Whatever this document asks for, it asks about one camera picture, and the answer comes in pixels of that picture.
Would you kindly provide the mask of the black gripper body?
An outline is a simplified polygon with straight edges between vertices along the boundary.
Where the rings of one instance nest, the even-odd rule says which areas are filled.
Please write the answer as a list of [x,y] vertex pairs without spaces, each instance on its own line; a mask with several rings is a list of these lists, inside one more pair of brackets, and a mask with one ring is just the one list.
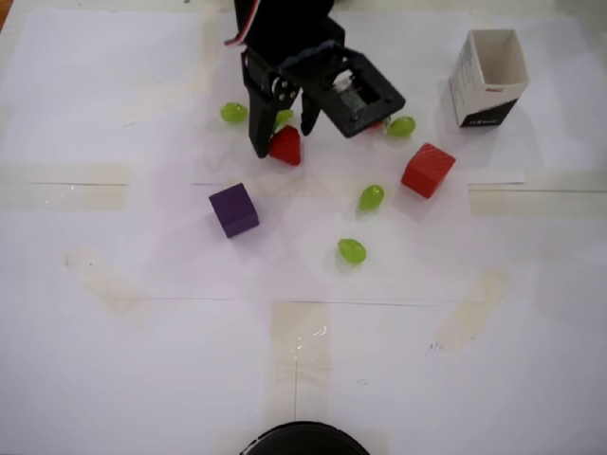
[[242,16],[240,44],[245,86],[255,82],[271,94],[287,80],[325,102],[342,68],[345,31],[328,16]]

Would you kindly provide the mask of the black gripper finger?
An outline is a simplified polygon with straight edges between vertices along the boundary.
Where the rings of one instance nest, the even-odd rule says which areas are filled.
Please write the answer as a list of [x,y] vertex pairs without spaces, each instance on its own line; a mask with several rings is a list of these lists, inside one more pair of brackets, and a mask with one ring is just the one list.
[[308,136],[316,124],[321,108],[305,92],[302,92],[302,108],[301,131],[304,136]]
[[299,93],[299,87],[287,80],[278,80],[275,93],[266,93],[255,82],[247,82],[249,94],[248,136],[259,158],[269,153],[276,118],[289,109]]

